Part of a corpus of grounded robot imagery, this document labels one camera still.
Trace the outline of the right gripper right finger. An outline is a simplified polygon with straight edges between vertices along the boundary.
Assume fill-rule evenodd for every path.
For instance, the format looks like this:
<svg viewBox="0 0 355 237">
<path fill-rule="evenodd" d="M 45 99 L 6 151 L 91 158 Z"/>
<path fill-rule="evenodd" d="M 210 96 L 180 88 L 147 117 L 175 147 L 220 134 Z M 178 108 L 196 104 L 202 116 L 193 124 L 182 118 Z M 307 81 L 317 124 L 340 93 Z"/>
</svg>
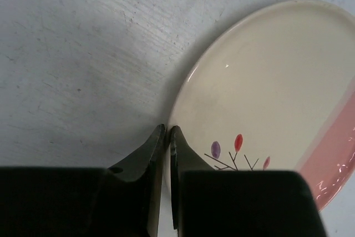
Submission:
<svg viewBox="0 0 355 237">
<path fill-rule="evenodd" d="M 170 131 L 171 207 L 179 236 L 325 236 L 305 180 L 292 171 L 214 170 Z"/>
</svg>

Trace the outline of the cream pink plate with sprig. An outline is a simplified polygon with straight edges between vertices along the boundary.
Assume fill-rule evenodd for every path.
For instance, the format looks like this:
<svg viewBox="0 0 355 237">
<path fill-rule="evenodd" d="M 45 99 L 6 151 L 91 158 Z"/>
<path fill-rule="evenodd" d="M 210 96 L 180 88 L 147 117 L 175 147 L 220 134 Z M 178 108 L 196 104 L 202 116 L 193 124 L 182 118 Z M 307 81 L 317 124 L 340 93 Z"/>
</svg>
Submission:
<svg viewBox="0 0 355 237">
<path fill-rule="evenodd" d="M 323 209 L 354 171 L 354 16 L 298 0 L 247 16 L 184 81 L 168 127 L 217 170 L 293 170 Z"/>
</svg>

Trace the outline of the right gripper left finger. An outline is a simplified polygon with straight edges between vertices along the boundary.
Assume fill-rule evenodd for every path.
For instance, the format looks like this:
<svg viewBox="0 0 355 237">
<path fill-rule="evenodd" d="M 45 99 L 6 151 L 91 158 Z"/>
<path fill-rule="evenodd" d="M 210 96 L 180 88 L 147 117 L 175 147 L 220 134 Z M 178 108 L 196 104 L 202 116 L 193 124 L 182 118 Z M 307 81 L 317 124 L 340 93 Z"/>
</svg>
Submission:
<svg viewBox="0 0 355 237">
<path fill-rule="evenodd" d="M 109 168 L 2 167 L 2 236 L 157 236 L 166 128 Z"/>
</svg>

